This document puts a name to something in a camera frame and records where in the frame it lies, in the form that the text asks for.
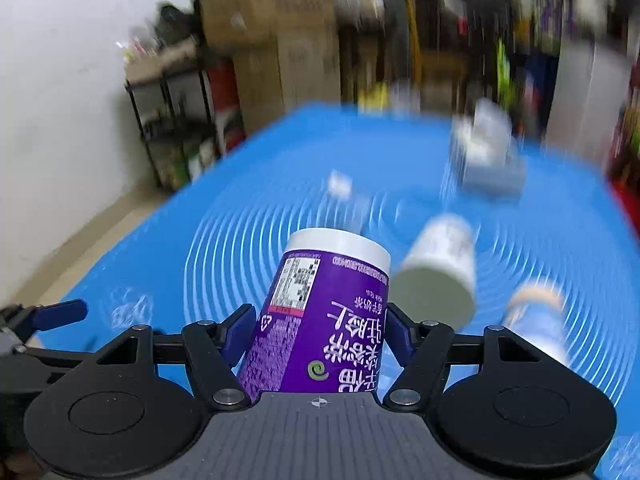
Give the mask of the white tissue box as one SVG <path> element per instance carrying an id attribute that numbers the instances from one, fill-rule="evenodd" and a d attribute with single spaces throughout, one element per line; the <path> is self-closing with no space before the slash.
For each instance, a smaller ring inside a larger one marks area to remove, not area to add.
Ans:
<path id="1" fill-rule="evenodd" d="M 472 117 L 452 121 L 449 161 L 464 190 L 494 197 L 522 194 L 526 161 L 512 138 L 509 115 L 490 99 L 477 100 Z"/>

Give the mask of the blue silicone baking mat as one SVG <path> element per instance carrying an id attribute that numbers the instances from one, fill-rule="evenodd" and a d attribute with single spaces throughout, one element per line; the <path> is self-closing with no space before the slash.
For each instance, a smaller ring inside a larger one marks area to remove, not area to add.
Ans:
<path id="1" fill-rule="evenodd" d="M 168 333 L 260 306 L 290 235 L 338 226 L 339 172 L 368 208 L 362 232 L 401 263 L 424 224 L 449 212 L 475 233 L 470 334 L 498 323 L 519 284 L 557 284 L 566 298 L 570 366 L 607 394 L 618 423 L 602 479 L 639 474 L 639 243 L 604 177 L 553 148 L 522 149 L 518 197 L 466 192 L 449 165 L 450 122 L 309 105 L 236 148 L 107 252 L 70 291 L 87 317 L 41 337 L 93 351 L 145 323 Z"/>

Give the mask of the blue white paper cup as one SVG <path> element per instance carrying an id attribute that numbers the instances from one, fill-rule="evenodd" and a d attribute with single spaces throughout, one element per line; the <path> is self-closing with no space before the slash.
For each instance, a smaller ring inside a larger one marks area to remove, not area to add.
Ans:
<path id="1" fill-rule="evenodd" d="M 565 297 L 555 282 L 528 281 L 514 292 L 501 324 L 565 366 Z"/>

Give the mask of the white floral paper cup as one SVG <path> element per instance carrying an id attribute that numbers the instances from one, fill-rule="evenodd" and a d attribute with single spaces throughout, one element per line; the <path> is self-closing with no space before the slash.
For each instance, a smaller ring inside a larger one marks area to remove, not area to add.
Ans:
<path id="1" fill-rule="evenodd" d="M 476 310 L 475 234 L 456 214 L 431 218 L 390 279 L 388 300 L 414 322 L 460 330 Z"/>

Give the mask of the white chest freezer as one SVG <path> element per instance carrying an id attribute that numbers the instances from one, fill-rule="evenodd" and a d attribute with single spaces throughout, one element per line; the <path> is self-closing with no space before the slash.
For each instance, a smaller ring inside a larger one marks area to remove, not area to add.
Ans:
<path id="1" fill-rule="evenodd" d="M 604 44 L 563 41 L 546 143 L 605 170 L 631 69 L 626 55 Z"/>

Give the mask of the open top cardboard box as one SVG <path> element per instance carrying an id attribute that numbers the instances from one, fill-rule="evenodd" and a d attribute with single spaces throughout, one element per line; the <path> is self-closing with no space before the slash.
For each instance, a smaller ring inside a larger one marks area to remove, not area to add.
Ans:
<path id="1" fill-rule="evenodd" d="M 201 0 L 209 46 L 227 49 L 259 44 L 280 32 L 335 24 L 334 0 Z"/>

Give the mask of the purple paper cup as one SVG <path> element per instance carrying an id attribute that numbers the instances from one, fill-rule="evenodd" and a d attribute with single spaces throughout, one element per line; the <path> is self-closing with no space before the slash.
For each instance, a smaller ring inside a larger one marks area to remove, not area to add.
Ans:
<path id="1" fill-rule="evenodd" d="M 294 232 L 240 367 L 250 400 L 375 391 L 389 279 L 390 254 L 374 240 L 329 228 Z"/>

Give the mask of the clear plastic wrapper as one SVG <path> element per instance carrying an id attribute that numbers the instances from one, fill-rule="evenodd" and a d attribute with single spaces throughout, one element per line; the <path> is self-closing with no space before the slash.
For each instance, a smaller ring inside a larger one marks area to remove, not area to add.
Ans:
<path id="1" fill-rule="evenodd" d="M 347 174 L 332 170 L 326 180 L 326 228 L 363 235 L 367 231 L 372 200 L 355 191 Z"/>

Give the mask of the lower large cardboard box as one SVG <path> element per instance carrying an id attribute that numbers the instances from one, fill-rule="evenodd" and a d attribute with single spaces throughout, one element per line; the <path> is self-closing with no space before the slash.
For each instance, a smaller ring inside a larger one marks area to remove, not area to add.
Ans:
<path id="1" fill-rule="evenodd" d="M 285 32 L 232 56 L 245 133 L 311 101 L 340 102 L 340 45 L 332 29 Z"/>

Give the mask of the black metal shelf rack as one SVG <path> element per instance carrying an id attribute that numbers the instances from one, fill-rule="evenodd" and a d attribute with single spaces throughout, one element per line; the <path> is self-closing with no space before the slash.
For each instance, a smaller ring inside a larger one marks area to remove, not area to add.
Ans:
<path id="1" fill-rule="evenodd" d="M 150 76 L 125 79 L 139 138 L 152 171 L 153 182 L 166 191 L 177 191 L 198 177 L 192 160 L 197 159 L 201 170 L 213 166 L 228 154 L 224 127 L 217 119 L 215 92 L 209 71 L 221 68 L 222 59 L 216 56 L 195 55 L 183 58 Z M 203 116 L 188 112 L 188 99 L 174 96 L 171 84 L 193 76 L 198 83 Z M 141 113 L 137 94 L 145 90 L 160 92 L 162 106 L 149 116 Z"/>

